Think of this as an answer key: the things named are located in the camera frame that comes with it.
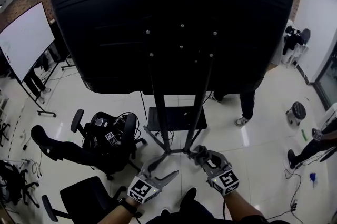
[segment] sneaker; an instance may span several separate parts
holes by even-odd
[[[198,189],[196,187],[191,187],[184,195],[183,200],[181,203],[186,202],[186,201],[191,201],[194,200],[196,195],[198,193]]]
[[[38,100],[39,100],[40,103],[42,103],[42,104],[44,104],[44,102],[45,102],[45,99],[44,99],[44,97],[42,97],[42,96],[39,96]]]
[[[160,213],[160,215],[163,216],[163,217],[168,216],[170,214],[171,214],[171,212],[170,212],[169,208],[163,208],[163,210]]]
[[[296,157],[294,151],[290,149],[288,151],[288,161],[289,161],[289,167],[290,169],[295,169],[296,165],[294,164],[294,158]]]
[[[43,94],[47,94],[47,93],[49,93],[49,92],[51,92],[52,90],[50,89],[50,88],[48,88],[48,87],[46,87],[45,89],[44,89],[44,91],[42,91],[43,92]]]
[[[248,121],[249,121],[249,119],[246,119],[245,117],[240,117],[239,119],[237,119],[235,121],[235,124],[238,127],[242,127],[242,126],[246,125]]]
[[[215,99],[214,92],[211,92],[211,94],[210,94],[210,99],[211,99],[211,100],[214,100],[214,101],[217,101],[218,103],[221,103],[221,101],[222,101],[222,100],[217,100],[217,99]]]

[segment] large black monitor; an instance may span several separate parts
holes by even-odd
[[[256,89],[293,0],[51,0],[86,87],[152,93],[149,58],[164,94],[195,94],[216,45],[208,90]]]

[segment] green object on floor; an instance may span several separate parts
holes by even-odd
[[[308,139],[307,139],[307,137],[305,135],[304,129],[301,129],[301,132],[302,132],[302,136],[303,136],[304,140],[307,142]]]

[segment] round black stool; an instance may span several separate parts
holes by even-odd
[[[290,124],[293,124],[293,121],[295,120],[297,126],[299,126],[306,116],[306,111],[304,106],[299,101],[296,101],[285,114],[287,115]]]

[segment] black watch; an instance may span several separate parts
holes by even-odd
[[[129,211],[131,214],[136,214],[137,213],[137,208],[133,207],[129,203],[125,201],[125,198],[122,198],[119,200],[118,205],[123,206],[127,211]]]

